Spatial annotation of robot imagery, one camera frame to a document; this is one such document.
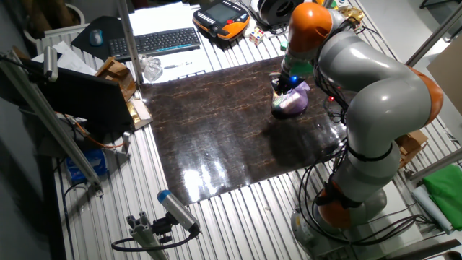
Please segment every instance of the purple object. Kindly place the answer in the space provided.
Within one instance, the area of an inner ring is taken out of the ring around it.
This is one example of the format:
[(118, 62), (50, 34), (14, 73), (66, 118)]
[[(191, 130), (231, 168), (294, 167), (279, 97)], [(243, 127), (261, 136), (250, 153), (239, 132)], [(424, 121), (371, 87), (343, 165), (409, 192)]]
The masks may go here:
[(308, 107), (308, 97), (306, 92), (310, 87), (306, 82), (302, 82), (296, 88), (289, 90), (286, 94), (273, 94), (271, 113), (275, 118), (287, 119), (300, 116)]

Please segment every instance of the computer mouse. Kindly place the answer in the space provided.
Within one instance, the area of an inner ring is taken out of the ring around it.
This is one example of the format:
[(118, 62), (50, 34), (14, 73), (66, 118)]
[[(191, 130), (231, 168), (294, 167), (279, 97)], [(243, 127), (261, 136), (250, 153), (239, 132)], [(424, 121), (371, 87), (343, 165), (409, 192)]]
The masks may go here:
[(90, 45), (94, 47), (101, 46), (103, 44), (103, 32), (100, 29), (92, 30), (90, 32)]

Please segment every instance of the floor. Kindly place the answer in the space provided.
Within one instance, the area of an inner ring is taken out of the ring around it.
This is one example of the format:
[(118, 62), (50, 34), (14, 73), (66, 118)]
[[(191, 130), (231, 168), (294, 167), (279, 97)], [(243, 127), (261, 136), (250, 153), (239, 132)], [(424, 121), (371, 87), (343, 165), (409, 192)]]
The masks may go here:
[[(451, 9), (457, 6), (457, 3), (450, 2), (442, 4), (437, 9), (431, 8), (429, 10), (420, 9), (421, 3), (422, 0), (361, 0), (365, 13), (374, 20), (379, 32), (401, 62), (406, 62), (431, 36), (432, 32), (436, 31), (439, 26), (438, 21), (444, 20), (444, 13), (450, 15)], [(415, 68), (432, 77), (427, 66), (447, 46), (448, 43), (443, 39), (438, 41), (427, 55), (416, 64)], [(440, 117), (446, 123), (451, 134), (459, 142), (462, 142), (462, 116), (446, 96)]]

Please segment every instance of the cardboard box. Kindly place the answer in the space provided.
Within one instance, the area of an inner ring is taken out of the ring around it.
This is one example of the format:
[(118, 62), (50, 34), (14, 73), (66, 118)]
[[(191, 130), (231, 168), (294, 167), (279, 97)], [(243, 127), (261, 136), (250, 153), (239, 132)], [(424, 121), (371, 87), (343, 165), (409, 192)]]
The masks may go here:
[(408, 164), (427, 146), (427, 140), (428, 137), (426, 137), (420, 130), (405, 134), (395, 140), (401, 152), (401, 159), (399, 162), (400, 169)]
[(127, 102), (136, 91), (135, 81), (131, 76), (130, 69), (116, 61), (114, 57), (109, 57), (95, 76), (117, 82), (118, 86), (121, 88), (125, 102)]

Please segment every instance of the robotic arm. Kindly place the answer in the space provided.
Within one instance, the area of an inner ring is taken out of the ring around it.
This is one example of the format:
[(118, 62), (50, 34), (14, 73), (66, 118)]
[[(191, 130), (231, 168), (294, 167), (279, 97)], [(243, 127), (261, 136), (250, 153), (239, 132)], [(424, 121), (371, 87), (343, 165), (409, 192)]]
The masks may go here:
[[(313, 207), (317, 223), (332, 233), (365, 223), (385, 207), (382, 187), (394, 177), (400, 159), (394, 139), (429, 124), (443, 105), (443, 91), (431, 79), (376, 51), (354, 32), (338, 30), (345, 19), (318, 4), (299, 5), (274, 84), (277, 93), (287, 93), (297, 85), (291, 77), (304, 77), (300, 68), (318, 58), (326, 79), (358, 92), (346, 115), (348, 153)], [(300, 219), (295, 212), (295, 237), (311, 253), (320, 253), (316, 232), (303, 231)]]

